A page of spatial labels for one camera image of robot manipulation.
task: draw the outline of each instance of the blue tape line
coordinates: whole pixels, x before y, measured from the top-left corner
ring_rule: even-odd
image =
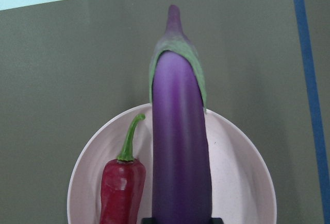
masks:
[[[325,140],[322,126],[321,108],[316,83],[313,55],[309,38],[307,15],[304,0],[294,0],[299,39],[303,57],[309,110],[313,128],[316,159],[323,206],[324,223],[330,224],[330,180],[326,158]]]

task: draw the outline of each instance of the red pepper body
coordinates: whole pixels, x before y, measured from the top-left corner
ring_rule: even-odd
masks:
[[[145,167],[133,161],[109,161],[102,175],[100,224],[136,224]]]

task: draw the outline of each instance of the purple eggplant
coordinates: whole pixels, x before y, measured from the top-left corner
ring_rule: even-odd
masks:
[[[150,66],[153,200],[157,224],[207,224],[212,187],[205,129],[204,77],[172,5]]]

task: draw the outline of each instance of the plate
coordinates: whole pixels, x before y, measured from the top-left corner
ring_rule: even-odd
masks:
[[[144,104],[107,122],[82,150],[71,175],[67,212],[69,224],[98,224],[101,179],[105,164],[116,158],[133,118],[144,113],[134,135],[134,156],[146,168],[138,224],[151,217],[152,107]],[[225,224],[276,224],[276,198],[271,176],[249,138],[224,117],[206,110],[205,125],[212,177],[213,217]]]

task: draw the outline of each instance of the pepper stem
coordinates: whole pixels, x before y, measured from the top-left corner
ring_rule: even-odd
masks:
[[[121,161],[133,161],[133,136],[135,128],[140,120],[144,120],[145,115],[144,114],[138,114],[135,116],[133,121],[130,123],[128,132],[126,134],[125,142],[122,147],[122,151],[117,156],[117,160]]]

